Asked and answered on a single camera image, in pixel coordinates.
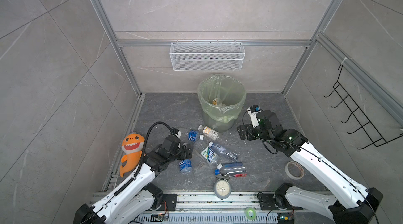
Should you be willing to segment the small blue label bottle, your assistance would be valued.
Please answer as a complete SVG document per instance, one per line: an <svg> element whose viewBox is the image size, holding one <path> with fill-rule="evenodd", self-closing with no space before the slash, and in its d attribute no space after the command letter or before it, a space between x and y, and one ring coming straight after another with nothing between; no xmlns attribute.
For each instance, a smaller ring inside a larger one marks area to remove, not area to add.
<svg viewBox="0 0 403 224"><path fill-rule="evenodd" d="M188 174L193 172L193 165L190 159L185 159L179 162L179 172L181 174Z"/></svg>

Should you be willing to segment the clear blue tinted bottle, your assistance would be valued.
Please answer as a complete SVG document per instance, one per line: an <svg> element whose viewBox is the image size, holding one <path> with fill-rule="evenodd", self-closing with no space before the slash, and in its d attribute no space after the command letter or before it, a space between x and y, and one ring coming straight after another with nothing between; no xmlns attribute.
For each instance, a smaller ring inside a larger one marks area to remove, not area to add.
<svg viewBox="0 0 403 224"><path fill-rule="evenodd" d="M220 157L226 158L233 163L238 162L238 155L232 150L219 145L216 142L209 142L208 146Z"/></svg>

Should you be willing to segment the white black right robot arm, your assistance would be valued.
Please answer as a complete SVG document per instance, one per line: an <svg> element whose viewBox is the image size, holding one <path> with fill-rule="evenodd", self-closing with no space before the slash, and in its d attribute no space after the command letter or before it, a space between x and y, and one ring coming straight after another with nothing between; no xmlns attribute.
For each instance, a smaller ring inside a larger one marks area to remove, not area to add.
<svg viewBox="0 0 403 224"><path fill-rule="evenodd" d="M249 107L249 124L241 124L237 131L242 140L260 140L268 143L277 152L297 162L319 180L330 194L303 190L291 183L283 183L272 199L258 193L261 208L291 210L307 209L333 220L337 224L368 224L377 220L376 210L383 194L376 188L366 188L356 182L326 159L300 132L285 130L277 115L262 110L258 105Z"/></svg>

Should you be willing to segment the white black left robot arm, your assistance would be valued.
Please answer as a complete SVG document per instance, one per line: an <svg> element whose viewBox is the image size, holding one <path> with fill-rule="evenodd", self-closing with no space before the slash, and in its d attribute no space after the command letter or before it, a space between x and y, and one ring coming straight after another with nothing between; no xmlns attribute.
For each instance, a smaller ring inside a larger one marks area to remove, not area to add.
<svg viewBox="0 0 403 224"><path fill-rule="evenodd" d="M146 136L130 134L123 139L124 155L119 175L128 174L128 177L92 206L83 204L76 211L73 223L129 224L144 211L167 207L163 202L163 191L152 182L170 163L191 158L192 148L181 143L180 130L170 127L163 143L147 153L151 131L157 125L159 122L149 128Z"/></svg>

